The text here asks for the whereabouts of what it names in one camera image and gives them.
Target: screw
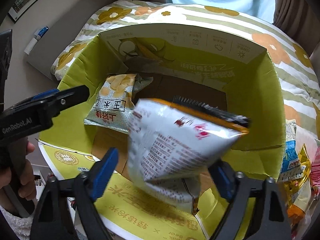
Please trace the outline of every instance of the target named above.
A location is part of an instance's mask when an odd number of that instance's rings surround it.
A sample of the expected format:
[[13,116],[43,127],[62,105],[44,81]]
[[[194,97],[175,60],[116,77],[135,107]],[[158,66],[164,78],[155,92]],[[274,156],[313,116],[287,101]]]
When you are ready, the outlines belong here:
[[239,178],[239,179],[242,179],[242,178],[244,178],[244,174],[241,171],[237,171],[236,172],[236,177]]
[[268,177],[268,178],[267,178],[267,182],[269,182],[269,183],[274,183],[275,180],[274,180],[272,177]]
[[80,173],[80,177],[85,179],[86,177],[88,177],[87,173],[86,172],[81,172]]
[[55,176],[51,176],[48,181],[49,182],[55,182],[57,180],[57,178]]

